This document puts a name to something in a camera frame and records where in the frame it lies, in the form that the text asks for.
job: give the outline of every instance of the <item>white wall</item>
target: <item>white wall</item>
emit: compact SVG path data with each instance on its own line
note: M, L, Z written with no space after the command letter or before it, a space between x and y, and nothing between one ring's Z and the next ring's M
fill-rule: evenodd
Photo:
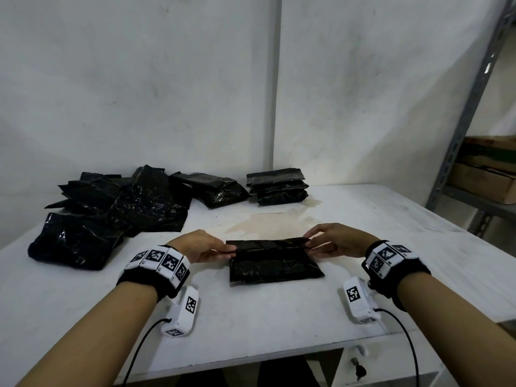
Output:
M505 0L283 0L274 167L423 204Z
M271 166L277 0L0 0L0 247L56 185Z
M516 134L516 27L512 27L468 130L469 136ZM468 228L476 209L443 195L435 212ZM493 218L484 240L516 256L516 223Z

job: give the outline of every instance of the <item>black cable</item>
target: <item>black cable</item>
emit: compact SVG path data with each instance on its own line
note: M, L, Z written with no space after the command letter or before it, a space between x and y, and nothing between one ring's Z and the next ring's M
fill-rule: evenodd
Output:
M126 377L124 378L124 382L122 383L123 386L127 384L127 379L129 378L129 374L131 373L132 366L134 365L134 362L136 361L136 356L138 355L138 352L140 351L141 345L144 343L145 338L147 338L147 335L154 329L157 325L159 325L161 322L167 322L170 323L172 319L159 319L154 325L151 326L149 330L145 333L144 337L140 341L140 345L138 345L138 348L134 352L134 356L132 357L131 365L129 366L129 369L127 370Z
M410 339L409 333L403 323L397 318L396 315L394 315L392 312L384 310L383 308L374 308L375 311L383 311L387 312L391 317L396 319L397 323L402 327L403 331L405 332L405 335L409 339L410 348L412 349L412 355L414 356L414 364L416 365L416 387L420 387L420 381L419 381L419 367L417 366L417 357L416 357L416 351L414 350L414 345L412 345L412 340Z

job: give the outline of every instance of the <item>dark pants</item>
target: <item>dark pants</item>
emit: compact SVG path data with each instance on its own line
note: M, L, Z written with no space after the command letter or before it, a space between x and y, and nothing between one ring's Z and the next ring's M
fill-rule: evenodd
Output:
M176 387L192 386L228 387L221 369L184 374ZM260 365L257 387L271 386L318 387L312 370L304 356L263 361Z

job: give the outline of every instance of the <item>white table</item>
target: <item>white table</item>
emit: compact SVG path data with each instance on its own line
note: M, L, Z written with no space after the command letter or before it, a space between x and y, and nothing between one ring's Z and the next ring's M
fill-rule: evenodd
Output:
M309 192L302 204L271 207L243 202L209 210L193 201L183 233L203 228L224 240L281 239L302 236L319 222L342 222L413 248L435 277L494 321L516 318L516 259L510 255L383 186L318 186ZM20 380L102 299L139 249L177 236L139 234L125 240L102 271L89 272L30 259L27 247L40 231L41 225L0 251L2 386ZM395 336L401 329L390 318L381 324L356 325L343 305L342 283L353 275L367 278L361 261L346 257L319 261L326 274L322 279L233 287L227 263L194 265L188 284L199 290L200 304L192 333L165 338L156 328L142 347L130 380ZM400 316L409 331L416 330L408 315L390 300L381 296L377 300ZM165 312L161 302L148 326Z

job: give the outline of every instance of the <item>hand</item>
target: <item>hand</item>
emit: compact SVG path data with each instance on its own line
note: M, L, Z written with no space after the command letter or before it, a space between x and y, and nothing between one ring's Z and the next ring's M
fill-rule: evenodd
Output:
M190 263L228 260L236 255L236 246L227 245L203 230L181 235L167 245L186 256Z
M367 232L344 224L318 224L306 232L304 237L315 236L305 244L308 254L317 258L347 255L355 258L365 256L367 248L379 239Z

